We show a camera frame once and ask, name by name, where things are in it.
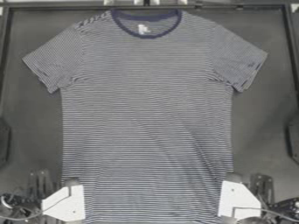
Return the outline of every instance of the short sleeve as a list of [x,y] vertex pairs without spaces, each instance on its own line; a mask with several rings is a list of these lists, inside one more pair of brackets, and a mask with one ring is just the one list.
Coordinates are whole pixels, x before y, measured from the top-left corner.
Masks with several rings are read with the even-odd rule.
[[223,26],[215,25],[211,59],[215,73],[239,92],[251,85],[267,53]]
[[73,84],[81,72],[82,54],[81,33],[74,25],[25,56],[26,65],[38,75],[50,93]]

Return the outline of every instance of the wire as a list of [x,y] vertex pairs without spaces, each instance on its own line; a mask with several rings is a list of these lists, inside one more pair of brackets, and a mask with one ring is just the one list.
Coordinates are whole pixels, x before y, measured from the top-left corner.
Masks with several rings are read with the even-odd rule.
[[286,215],[283,215],[283,214],[281,214],[281,213],[278,213],[278,212],[275,212],[275,211],[271,211],[271,210],[265,209],[265,208],[257,208],[257,207],[238,207],[238,206],[235,206],[235,207],[233,208],[234,218],[235,218],[235,210],[237,210],[237,209],[259,210],[259,211],[262,211],[262,212],[267,212],[267,213],[270,213],[270,214],[274,214],[274,215],[279,216],[281,218],[283,218],[283,219],[286,219],[286,220],[289,220],[289,221],[299,222],[299,220],[297,220],[297,219],[294,219],[294,218],[291,218],[291,217],[289,217],[289,216],[286,216]]
[[5,216],[0,215],[0,218],[2,218],[2,219],[6,219],[6,220],[10,220],[10,221],[27,221],[27,220],[31,220],[31,219],[34,219],[34,218],[38,218],[39,216],[43,215],[45,212],[47,212],[50,209],[53,209],[55,206],[58,206],[58,204],[62,203],[62,202],[63,202],[67,198],[70,198],[70,197],[71,197],[71,196],[69,196],[69,197],[61,199],[53,206],[50,206],[46,210],[41,211],[38,214],[35,214],[35,215],[33,215],[33,216],[29,216],[29,217],[26,217],[26,218],[21,218],[21,219],[18,219],[18,218],[11,218],[11,217],[5,217]]

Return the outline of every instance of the neckline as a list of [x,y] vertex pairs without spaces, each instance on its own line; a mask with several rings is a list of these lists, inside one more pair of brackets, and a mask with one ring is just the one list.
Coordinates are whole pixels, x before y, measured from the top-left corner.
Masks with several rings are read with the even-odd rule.
[[[131,36],[141,38],[141,39],[158,39],[162,36],[167,35],[169,33],[171,33],[179,26],[179,24],[182,23],[183,20],[183,12],[181,10],[173,10],[169,13],[161,14],[161,15],[154,15],[154,16],[139,16],[139,15],[130,15],[126,14],[123,11],[121,10],[111,10],[111,17],[114,18],[114,21],[118,25],[118,27],[127,32]],[[149,21],[149,22],[157,22],[161,21],[163,19],[171,18],[171,17],[178,17],[175,24],[173,25],[173,27],[170,29],[167,29],[166,31],[161,32],[157,35],[142,35],[134,31],[131,31],[125,24],[121,22],[119,18],[126,18],[130,20],[135,20],[135,21]]]

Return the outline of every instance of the sleeve hem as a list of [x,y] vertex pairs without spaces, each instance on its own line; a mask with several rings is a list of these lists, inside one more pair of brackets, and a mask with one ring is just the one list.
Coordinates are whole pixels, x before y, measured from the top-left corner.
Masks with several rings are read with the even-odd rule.
[[37,74],[42,83],[47,87],[49,92],[53,94],[58,90],[58,88],[53,85],[50,76],[43,72],[43,70],[39,68],[39,66],[34,63],[34,60],[31,59],[31,55],[27,55],[23,57],[23,62],[30,67],[33,72]]
[[233,84],[234,88],[239,91],[243,92],[247,90],[254,82],[254,79],[258,75],[258,72],[262,68],[262,66],[266,63],[267,60],[267,52],[259,50],[259,56],[257,58],[257,66],[251,67],[251,69],[247,70],[247,72],[239,77],[239,79],[235,81]]

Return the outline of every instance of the t-shirt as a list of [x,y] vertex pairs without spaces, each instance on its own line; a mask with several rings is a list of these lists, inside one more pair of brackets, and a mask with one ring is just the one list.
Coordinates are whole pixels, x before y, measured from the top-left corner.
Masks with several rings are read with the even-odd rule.
[[219,223],[231,97],[266,57],[186,11],[111,10],[23,58],[61,90],[62,176],[86,187],[85,223]]

